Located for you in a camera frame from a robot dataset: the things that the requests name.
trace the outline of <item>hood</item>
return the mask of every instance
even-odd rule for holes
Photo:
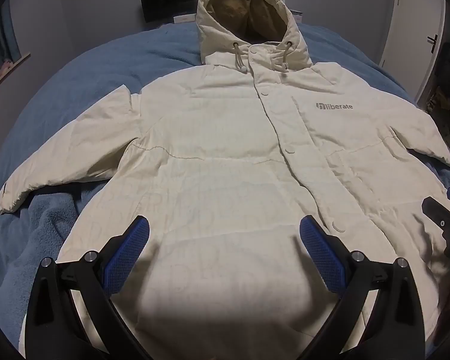
[[[248,48],[267,44],[277,71],[284,70],[284,54],[288,71],[312,66],[307,44],[282,0],[198,0],[196,22],[205,64],[237,68],[240,54],[248,65]]]

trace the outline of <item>hood lining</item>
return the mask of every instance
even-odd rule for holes
[[[251,44],[281,42],[287,22],[265,0],[209,0],[208,14],[233,35]]]

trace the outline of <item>drawstring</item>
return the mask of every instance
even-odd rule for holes
[[[288,53],[288,49],[293,45],[292,42],[287,42],[286,43],[286,47],[285,47],[285,51],[283,52],[283,61],[282,61],[282,66],[285,68],[285,70],[288,70],[288,63],[287,63],[287,53]],[[235,49],[235,63],[239,69],[239,71],[241,71],[242,73],[247,73],[248,69],[245,66],[245,64],[243,63],[242,57],[240,55],[240,50],[239,50],[239,44],[237,42],[233,43],[233,48]]]
[[[233,47],[235,49],[235,62],[239,71],[241,71],[242,73],[247,73],[248,69],[243,63],[242,57],[240,56],[239,44],[235,42],[233,44]]]
[[[288,63],[287,63],[287,53],[288,49],[291,47],[292,42],[287,42],[285,47],[285,52],[283,53],[283,62],[282,65],[285,68],[285,70],[288,70]]]

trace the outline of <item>white door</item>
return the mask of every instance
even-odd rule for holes
[[[380,66],[415,102],[435,64],[444,21],[445,0],[395,0]]]

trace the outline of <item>jacket sleeve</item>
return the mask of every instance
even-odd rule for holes
[[[380,108],[385,122],[407,149],[437,158],[450,167],[450,151],[429,114],[385,92],[380,92],[380,98],[375,104]]]
[[[139,97],[122,85],[61,128],[0,190],[0,214],[14,212],[45,185],[110,179],[128,144],[140,137]]]

